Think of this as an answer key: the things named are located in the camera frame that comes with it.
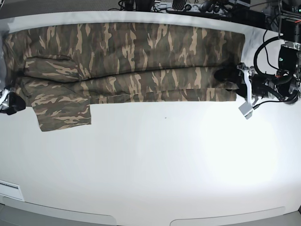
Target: white surface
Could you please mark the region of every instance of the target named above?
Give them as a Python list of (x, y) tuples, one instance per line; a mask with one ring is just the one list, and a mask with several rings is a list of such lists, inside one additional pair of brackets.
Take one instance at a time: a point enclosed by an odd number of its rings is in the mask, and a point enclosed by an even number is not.
[(181, 219), (172, 221), (170, 223), (170, 226), (223, 226), (231, 224), (240, 224), (244, 222), (279, 217), (284, 214), (284, 211), (285, 208), (280, 207), (271, 210), (264, 210), (254, 213), (239, 214), (226, 217)]
[[(50, 24), (140, 21), (246, 35), (253, 63), (264, 30), (198, 17), (74, 12), (19, 17), (12, 31)], [(269, 32), (267, 39), (275, 36)], [(280, 42), (268, 46), (276, 65)], [(265, 55), (259, 55), (262, 71)], [(92, 125), (44, 132), (31, 108), (0, 115), (0, 178), (26, 202), (111, 215), (123, 226), (167, 226), (301, 204), (301, 103), (265, 104), (246, 120), (237, 102), (92, 105)]]
[(116, 219), (112, 216), (108, 215), (99, 215), (99, 214), (89, 214), (89, 213), (80, 213), (80, 212), (73, 212), (68, 210), (60, 210), (40, 205), (35, 205), (27, 202), (16, 201), (14, 199), (9, 199), (7, 197), (3, 198), (4, 204), (6, 206), (10, 206), (12, 208), (37, 213), (41, 215), (46, 215), (49, 217), (54, 218), (62, 218), (66, 220), (75, 220), (87, 223), (94, 223), (94, 224), (103, 224), (103, 225), (116, 225)]
[(9, 197), (11, 199), (24, 201), (20, 186), (6, 181), (0, 180), (0, 195)]

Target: camouflage fabric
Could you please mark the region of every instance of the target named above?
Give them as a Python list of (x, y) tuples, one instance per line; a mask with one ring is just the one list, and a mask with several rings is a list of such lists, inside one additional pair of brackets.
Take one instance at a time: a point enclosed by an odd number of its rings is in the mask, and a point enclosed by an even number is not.
[(32, 106), (42, 131), (90, 124), (90, 104), (233, 101), (213, 73), (238, 64), (245, 37), (144, 23), (34, 28), (4, 39), (7, 80)]

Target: camouflage pants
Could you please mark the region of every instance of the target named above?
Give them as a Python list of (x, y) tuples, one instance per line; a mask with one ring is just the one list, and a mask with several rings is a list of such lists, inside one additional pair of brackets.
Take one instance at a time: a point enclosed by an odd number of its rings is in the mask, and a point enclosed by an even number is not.
[(240, 62), (244, 35), (144, 23), (71, 24), (9, 34), (7, 82), (42, 131), (91, 123), (89, 106), (145, 101), (231, 101), (236, 84), (213, 74)]

